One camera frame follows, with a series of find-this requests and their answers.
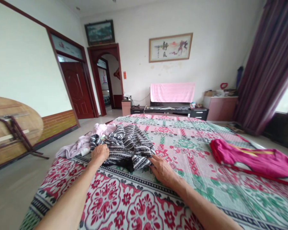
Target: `magenta garment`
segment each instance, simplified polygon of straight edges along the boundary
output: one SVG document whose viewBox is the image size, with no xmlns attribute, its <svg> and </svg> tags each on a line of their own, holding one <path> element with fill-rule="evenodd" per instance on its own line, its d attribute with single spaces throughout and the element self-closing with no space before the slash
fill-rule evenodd
<svg viewBox="0 0 288 230">
<path fill-rule="evenodd" d="M 212 140 L 210 147 L 220 164 L 234 166 L 245 172 L 277 179 L 280 182 L 288 182 L 288 157 L 276 149 L 237 148 L 221 139 Z"/>
<path fill-rule="evenodd" d="M 91 149 L 90 141 L 92 135 L 109 135 L 109 133 L 113 132 L 114 130 L 116 130 L 116 126 L 96 123 L 93 130 L 88 132 L 86 135 L 79 137 L 76 143 L 60 148 L 55 157 L 66 157 L 67 159 L 73 158 L 74 156 L 79 155 L 85 148 L 88 148 L 89 150 Z"/>
<path fill-rule="evenodd" d="M 152 102 L 188 102 L 194 98 L 195 83 L 150 84 Z"/>
</svg>

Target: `light pink garment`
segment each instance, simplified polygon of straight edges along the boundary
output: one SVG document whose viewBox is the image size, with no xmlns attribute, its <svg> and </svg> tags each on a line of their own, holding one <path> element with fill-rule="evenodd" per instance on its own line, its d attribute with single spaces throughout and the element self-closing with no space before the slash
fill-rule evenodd
<svg viewBox="0 0 288 230">
<path fill-rule="evenodd" d="M 152 102 L 192 102 L 195 83 L 150 84 Z"/>
<path fill-rule="evenodd" d="M 98 134 L 99 136 L 103 134 L 109 135 L 114 130 L 116 130 L 116 126 L 96 123 L 93 128 L 93 134 Z"/>
<path fill-rule="evenodd" d="M 90 148 L 92 135 L 109 135 L 109 133 L 113 132 L 114 130 L 116 130 L 116 126 L 96 123 L 94 125 L 93 131 L 79 137 L 76 143 L 60 148 L 55 157 L 66 157 L 67 159 L 73 158 L 74 156 L 79 155 L 83 149 Z"/>
</svg>

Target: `arched doorway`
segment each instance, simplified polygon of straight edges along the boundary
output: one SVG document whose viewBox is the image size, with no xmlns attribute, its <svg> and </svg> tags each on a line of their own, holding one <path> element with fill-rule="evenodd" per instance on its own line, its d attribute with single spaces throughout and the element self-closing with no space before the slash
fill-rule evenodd
<svg viewBox="0 0 288 230">
<path fill-rule="evenodd" d="M 102 93 L 97 63 L 98 63 L 98 60 L 104 54 L 113 55 L 116 58 L 116 60 L 118 61 L 119 74 L 120 74 L 120 76 L 122 76 L 121 60 L 120 60 L 120 56 L 119 56 L 119 46 L 118 46 L 118 43 L 116 43 L 116 44 L 109 44 L 109 45 L 92 46 L 92 47 L 88 47 L 87 50 L 89 53 L 91 67 L 92 67 L 92 71 L 93 71 L 93 77 L 94 77 L 94 82 L 95 82 L 100 112 L 101 112 L 102 116 L 105 116 L 107 114 L 107 112 L 106 112 L 106 107 L 104 104 L 103 93 Z M 121 92 L 122 92 L 121 99 L 123 99 L 124 90 L 123 90 L 122 77 L 120 77 L 120 84 L 121 84 L 121 89 L 122 89 L 121 90 Z"/>
</svg>

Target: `cable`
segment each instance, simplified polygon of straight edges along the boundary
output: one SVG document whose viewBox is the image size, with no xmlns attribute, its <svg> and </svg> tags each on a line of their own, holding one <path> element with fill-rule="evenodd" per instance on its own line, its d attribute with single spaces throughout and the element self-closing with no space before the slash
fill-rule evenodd
<svg viewBox="0 0 288 230">
<path fill-rule="evenodd" d="M 150 93 L 146 96 L 146 97 L 148 97 L 150 95 Z M 145 98 L 146 98 L 145 97 Z M 142 100 L 140 100 L 140 101 L 143 101 L 145 98 L 143 98 Z M 133 99 L 132 99 L 133 100 Z M 133 100 L 133 101 L 137 101 L 137 100 Z M 139 102 L 139 101 L 138 101 Z"/>
</svg>

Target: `tile floor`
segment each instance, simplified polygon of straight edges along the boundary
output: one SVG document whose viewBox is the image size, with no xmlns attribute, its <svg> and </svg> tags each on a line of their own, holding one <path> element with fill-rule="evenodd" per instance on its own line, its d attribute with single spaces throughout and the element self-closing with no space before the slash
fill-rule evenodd
<svg viewBox="0 0 288 230">
<path fill-rule="evenodd" d="M 25 158 L 0 170 L 0 229 L 18 229 L 34 194 L 44 179 L 55 153 L 62 146 L 75 142 L 79 136 L 91 130 L 95 123 L 105 123 L 122 116 L 121 110 L 107 111 L 104 117 L 85 119 L 81 121 L 81 128 L 41 148 L 49 160 L 34 156 Z M 288 155 L 288 149 L 271 142 L 264 137 L 243 137 L 253 141 L 258 147 L 276 148 Z"/>
</svg>

